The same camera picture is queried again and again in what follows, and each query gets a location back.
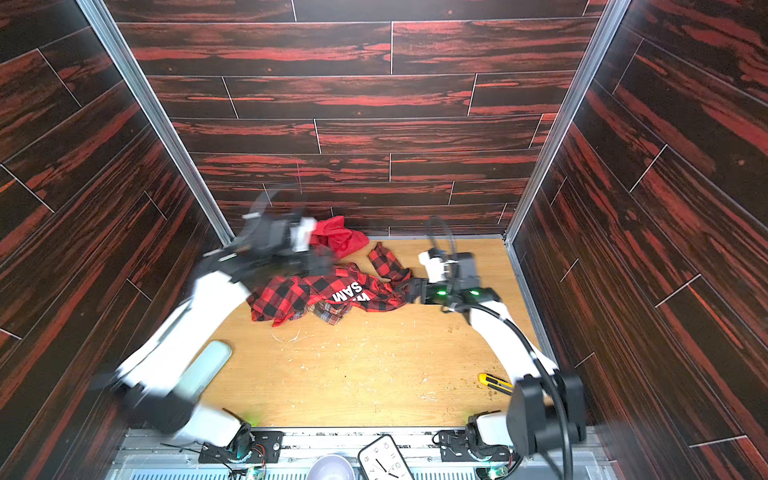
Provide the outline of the red black buffalo check shirt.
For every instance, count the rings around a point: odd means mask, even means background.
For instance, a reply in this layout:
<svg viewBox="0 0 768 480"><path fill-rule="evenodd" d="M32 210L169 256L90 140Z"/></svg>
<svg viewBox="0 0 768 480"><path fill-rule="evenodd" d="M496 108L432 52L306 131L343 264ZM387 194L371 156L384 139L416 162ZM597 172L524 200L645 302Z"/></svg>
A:
<svg viewBox="0 0 768 480"><path fill-rule="evenodd" d="M378 243L368 259L376 273L368 274L355 263L336 265L329 275L276 277L247 299L251 319L277 327L311 313L319 301L349 304L366 312L390 312L408 302L412 270L404 267L389 249Z"/></svg>

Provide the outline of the multicolour plaid flannel shirt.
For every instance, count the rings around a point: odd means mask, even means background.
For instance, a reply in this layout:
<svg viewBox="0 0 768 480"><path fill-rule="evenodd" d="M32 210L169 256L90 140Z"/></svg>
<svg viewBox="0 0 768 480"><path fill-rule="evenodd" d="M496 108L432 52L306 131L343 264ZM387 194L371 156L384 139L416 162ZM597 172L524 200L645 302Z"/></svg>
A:
<svg viewBox="0 0 768 480"><path fill-rule="evenodd" d="M352 309L349 304L334 304L319 301L309 307L309 311L329 325L336 325Z"/></svg>

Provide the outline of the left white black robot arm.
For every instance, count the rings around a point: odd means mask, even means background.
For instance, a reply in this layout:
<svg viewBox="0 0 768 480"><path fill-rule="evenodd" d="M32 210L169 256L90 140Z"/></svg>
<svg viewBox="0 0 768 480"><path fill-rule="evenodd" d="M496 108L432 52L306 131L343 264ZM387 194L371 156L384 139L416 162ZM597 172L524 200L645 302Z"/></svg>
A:
<svg viewBox="0 0 768 480"><path fill-rule="evenodd" d="M231 243L207 252L192 294L111 374L94 385L123 394L127 408L166 435L237 449L246 445L236 415L184 397L179 381L223 321L279 276L325 275L333 256L310 244L317 221L299 214L246 215Z"/></svg>

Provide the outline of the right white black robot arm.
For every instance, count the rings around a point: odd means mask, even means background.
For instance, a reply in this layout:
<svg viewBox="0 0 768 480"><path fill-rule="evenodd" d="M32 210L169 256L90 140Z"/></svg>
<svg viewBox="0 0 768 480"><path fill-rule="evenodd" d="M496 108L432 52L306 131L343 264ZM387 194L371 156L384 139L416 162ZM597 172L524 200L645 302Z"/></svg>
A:
<svg viewBox="0 0 768 480"><path fill-rule="evenodd" d="M584 385L563 371L526 337L500 296L481 285L474 256L422 252L427 277L417 279L411 298L460 313L490 346L512 382L505 411L470 418L467 440L473 453L510 447L519 456L561 450L567 458L587 437Z"/></svg>

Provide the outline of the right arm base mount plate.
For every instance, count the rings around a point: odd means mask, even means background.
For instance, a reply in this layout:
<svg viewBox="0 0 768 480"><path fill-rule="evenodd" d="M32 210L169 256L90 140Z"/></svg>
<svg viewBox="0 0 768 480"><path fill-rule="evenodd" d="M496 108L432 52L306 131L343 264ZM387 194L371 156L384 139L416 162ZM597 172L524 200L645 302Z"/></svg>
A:
<svg viewBox="0 0 768 480"><path fill-rule="evenodd" d="M432 436L442 462L504 462L514 460L512 450L503 445L487 445L465 429L439 430Z"/></svg>

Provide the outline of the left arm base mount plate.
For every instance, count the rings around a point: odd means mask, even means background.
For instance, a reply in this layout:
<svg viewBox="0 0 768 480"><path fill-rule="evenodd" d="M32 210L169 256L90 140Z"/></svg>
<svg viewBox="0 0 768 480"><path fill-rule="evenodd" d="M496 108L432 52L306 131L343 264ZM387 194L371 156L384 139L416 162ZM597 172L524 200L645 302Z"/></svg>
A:
<svg viewBox="0 0 768 480"><path fill-rule="evenodd" d="M275 464L282 451L283 431L252 430L242 434L227 447L204 443L198 462L202 464Z"/></svg>

